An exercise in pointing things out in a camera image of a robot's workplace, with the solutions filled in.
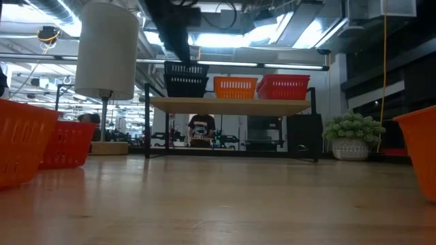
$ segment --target white flower pot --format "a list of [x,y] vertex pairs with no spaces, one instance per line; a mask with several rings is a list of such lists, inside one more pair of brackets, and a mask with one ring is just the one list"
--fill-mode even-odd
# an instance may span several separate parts
[[333,140],[333,155],[343,161],[363,161],[368,158],[369,147],[363,140],[339,138]]

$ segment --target potted plant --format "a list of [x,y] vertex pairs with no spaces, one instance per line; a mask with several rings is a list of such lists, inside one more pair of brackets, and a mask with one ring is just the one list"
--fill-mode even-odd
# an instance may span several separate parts
[[333,155],[339,160],[363,161],[370,148],[380,143],[379,134],[386,130],[372,117],[364,118],[352,110],[335,116],[327,123],[323,136],[332,142]]

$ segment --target black t-shirt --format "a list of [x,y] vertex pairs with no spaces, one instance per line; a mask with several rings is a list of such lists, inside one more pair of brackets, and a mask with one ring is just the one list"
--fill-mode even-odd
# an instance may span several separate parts
[[208,138],[210,130],[215,130],[215,120],[211,115],[195,115],[189,122],[194,138]]

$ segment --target desk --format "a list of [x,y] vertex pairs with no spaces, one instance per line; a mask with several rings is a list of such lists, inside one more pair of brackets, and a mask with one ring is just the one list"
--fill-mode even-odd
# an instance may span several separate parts
[[[150,98],[149,93],[154,90],[161,97]],[[174,98],[164,97],[154,86],[145,84],[145,149],[144,155],[150,158],[151,154],[191,154],[191,155],[218,155],[220,157],[291,157],[302,158],[295,152],[246,152],[246,151],[217,151],[187,148],[181,150],[171,149],[169,146],[169,121],[170,113],[174,114],[221,114],[221,115],[250,115],[250,116],[292,116],[303,110],[311,108],[312,114],[316,114],[315,88],[309,88],[310,101],[294,100],[268,100],[268,99],[205,99],[205,98]],[[154,106],[166,113],[165,123],[165,148],[151,149],[150,147],[150,107]],[[318,161],[320,152],[313,153],[310,158]]]

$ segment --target wooden table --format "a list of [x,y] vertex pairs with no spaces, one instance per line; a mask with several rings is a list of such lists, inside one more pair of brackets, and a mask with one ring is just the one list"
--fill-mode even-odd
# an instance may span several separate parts
[[150,98],[166,113],[250,116],[292,116],[311,107],[310,101],[268,99]]

